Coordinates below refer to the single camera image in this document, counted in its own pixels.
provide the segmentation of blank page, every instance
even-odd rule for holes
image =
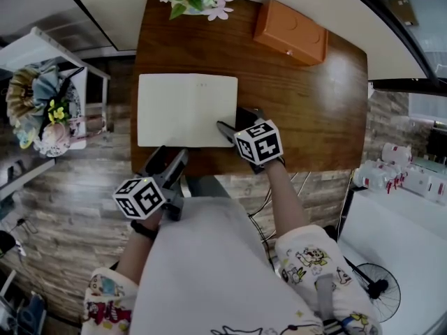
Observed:
[[[234,126],[236,105],[234,77],[140,75],[138,146],[230,147],[216,122]]]

